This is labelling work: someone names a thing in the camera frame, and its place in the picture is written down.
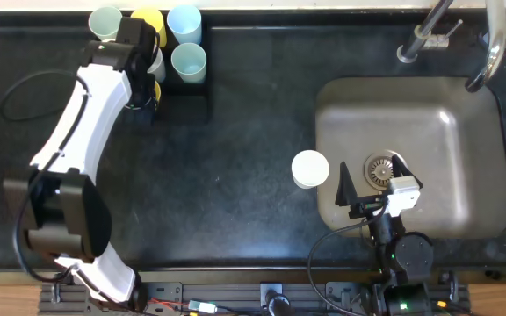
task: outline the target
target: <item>wooden surface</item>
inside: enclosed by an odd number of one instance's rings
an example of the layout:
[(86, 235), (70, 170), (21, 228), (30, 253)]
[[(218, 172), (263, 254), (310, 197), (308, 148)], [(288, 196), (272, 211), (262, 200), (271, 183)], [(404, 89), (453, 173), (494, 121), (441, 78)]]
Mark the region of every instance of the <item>wooden surface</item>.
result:
[[(40, 289), (36, 286), (0, 286), (0, 316), (34, 316)], [(473, 311), (506, 316), (506, 284), (470, 285)]]

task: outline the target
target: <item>drain strainer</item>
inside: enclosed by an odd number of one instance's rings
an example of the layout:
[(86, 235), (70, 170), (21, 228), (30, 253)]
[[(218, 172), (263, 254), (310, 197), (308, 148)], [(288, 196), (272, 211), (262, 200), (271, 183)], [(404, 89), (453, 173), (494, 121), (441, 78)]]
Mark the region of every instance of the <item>drain strainer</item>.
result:
[(387, 181), (394, 177), (394, 168), (392, 166), (392, 156), (395, 153), (391, 150), (384, 150), (379, 153), (372, 154), (365, 162), (365, 179), (374, 189), (385, 190)]

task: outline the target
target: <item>faucet spout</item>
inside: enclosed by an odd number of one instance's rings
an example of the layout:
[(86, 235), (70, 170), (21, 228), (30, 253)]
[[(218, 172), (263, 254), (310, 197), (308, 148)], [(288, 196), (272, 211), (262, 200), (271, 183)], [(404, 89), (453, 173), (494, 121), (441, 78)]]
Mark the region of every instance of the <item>faucet spout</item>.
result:
[(466, 90), (479, 90), (495, 74), (501, 65), (506, 46), (506, 16), (503, 0), (485, 0), (488, 11), (489, 46), (485, 64), (481, 65), (477, 75), (466, 82)]

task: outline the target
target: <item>stainless steel sink basin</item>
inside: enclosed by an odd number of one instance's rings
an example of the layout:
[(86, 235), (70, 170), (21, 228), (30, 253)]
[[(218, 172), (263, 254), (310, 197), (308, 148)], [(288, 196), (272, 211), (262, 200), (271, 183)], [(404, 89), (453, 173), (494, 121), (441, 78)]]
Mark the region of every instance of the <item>stainless steel sink basin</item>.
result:
[(317, 98), (317, 150), (329, 161), (318, 187), (331, 229), (355, 224), (335, 206), (345, 161), (359, 196), (376, 194), (399, 154), (423, 182), (417, 206), (401, 214), (409, 231), (432, 238), (487, 238), (506, 228), (506, 157), (498, 105), (465, 78), (344, 78)]

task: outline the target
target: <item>chrome faucet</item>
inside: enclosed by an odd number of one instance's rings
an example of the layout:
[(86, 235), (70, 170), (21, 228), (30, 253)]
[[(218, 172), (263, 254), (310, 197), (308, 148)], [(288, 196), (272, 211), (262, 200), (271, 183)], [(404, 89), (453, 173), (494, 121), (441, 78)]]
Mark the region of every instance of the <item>chrome faucet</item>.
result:
[[(461, 25), (461, 21), (454, 26), (446, 35), (432, 35), (431, 30), (437, 24), (438, 20), (445, 14), (452, 0), (440, 0), (430, 11), (422, 25), (418, 25), (409, 38), (406, 45), (402, 45), (397, 50), (397, 57), (400, 61), (411, 63), (416, 60), (417, 53), (425, 48), (447, 48), (448, 37)], [(506, 16), (503, 0), (485, 0), (488, 11), (489, 25), (489, 47), (488, 56), (485, 64), (481, 65), (478, 74), (471, 76), (466, 82), (466, 90), (475, 92), (479, 90), (495, 74), (502, 57), (505, 53), (506, 45)]]

